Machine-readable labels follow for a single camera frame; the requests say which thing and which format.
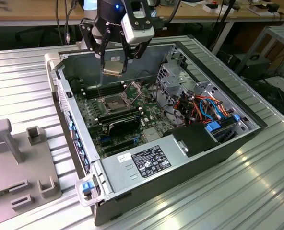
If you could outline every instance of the power supply label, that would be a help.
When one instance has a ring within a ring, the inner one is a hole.
[[[163,169],[171,167],[171,163],[159,145],[131,155],[142,177],[147,178]]]

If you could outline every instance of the metal shelf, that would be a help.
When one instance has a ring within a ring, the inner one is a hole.
[[[238,67],[235,70],[236,74],[239,74],[241,72],[246,62],[256,51],[257,47],[260,45],[260,43],[263,41],[266,35],[270,35],[272,37],[272,40],[267,44],[267,46],[261,52],[261,55],[265,56],[270,50],[270,48],[273,46],[275,41],[279,41],[284,44],[284,26],[266,26],[261,32],[261,34],[258,36],[256,41],[254,42],[254,44],[251,46],[249,51],[246,53],[245,57],[239,63]]]
[[[0,51],[0,116],[13,130],[30,124],[49,136],[62,197],[0,224],[0,229],[282,229],[284,228],[284,116],[197,40],[178,40],[268,125],[229,159],[98,228],[74,190],[77,174],[52,103],[43,55],[75,50],[47,47]],[[193,65],[188,68],[195,71]],[[30,110],[27,106],[34,103]],[[19,109],[10,114],[8,108]]]

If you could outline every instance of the motherboard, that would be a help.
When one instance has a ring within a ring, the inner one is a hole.
[[[122,82],[84,90],[75,99],[101,158],[159,139],[173,128],[150,84]]]

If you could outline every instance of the wooden desk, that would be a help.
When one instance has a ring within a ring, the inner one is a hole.
[[[0,8],[0,26],[37,26],[56,25],[55,0],[5,0],[11,11]],[[67,10],[71,8],[71,0],[67,0]],[[65,5],[59,0],[59,23],[65,24]],[[69,24],[79,24],[84,17],[79,4],[71,12]]]
[[[248,5],[240,5],[241,9],[239,11],[234,11],[233,14],[229,15],[226,19],[226,22],[229,21],[237,21],[237,22],[248,22],[248,21],[284,21],[284,15],[282,18],[279,16],[273,17],[271,16],[258,16],[247,9]],[[169,6],[158,6],[157,8],[158,16],[163,16],[164,18],[168,18],[172,11],[173,7]],[[218,18],[218,14],[216,13],[208,13],[203,10],[203,6],[197,5],[195,7],[191,7],[183,2],[180,3],[177,13],[172,22],[175,23],[188,23],[188,22],[214,22]]]
[[[233,14],[229,15],[226,19],[227,24],[225,25],[220,37],[218,38],[215,46],[213,47],[212,53],[217,54],[225,41],[229,31],[235,22],[284,22],[284,15],[275,16],[258,16],[252,11],[248,10],[248,5],[240,5],[239,11],[234,11]],[[216,22],[218,18],[218,14],[216,13],[208,13],[202,9],[203,6],[197,5],[195,7],[191,7],[185,3],[181,3],[179,5],[179,9],[172,20],[174,23],[202,23],[202,22]],[[157,14],[158,16],[163,16],[164,18],[168,18],[172,13],[173,7],[167,6],[158,6]]]
[[[56,25],[55,0],[6,0],[12,11],[0,9],[0,26],[37,26],[37,25]],[[68,10],[71,0],[67,0]],[[248,5],[240,5],[239,11],[234,11],[226,19],[226,26],[221,36],[213,48],[216,54],[223,44],[226,36],[235,22],[272,22],[284,21],[284,15],[279,16],[258,16],[247,9]],[[173,7],[158,6],[157,15],[168,18],[172,13]],[[59,0],[59,23],[65,24],[64,1]],[[80,5],[72,11],[69,25],[78,25],[84,12]],[[173,23],[194,23],[194,22],[215,22],[218,18],[216,13],[208,13],[202,9],[201,5],[191,7],[181,3],[179,9],[172,20]]]

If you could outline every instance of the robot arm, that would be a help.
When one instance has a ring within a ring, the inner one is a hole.
[[[151,16],[147,0],[98,0],[94,23],[81,22],[79,28],[87,48],[101,59],[102,69],[108,42],[121,43],[125,53],[124,73],[128,61],[139,59],[155,30],[163,30],[164,26],[165,21]]]

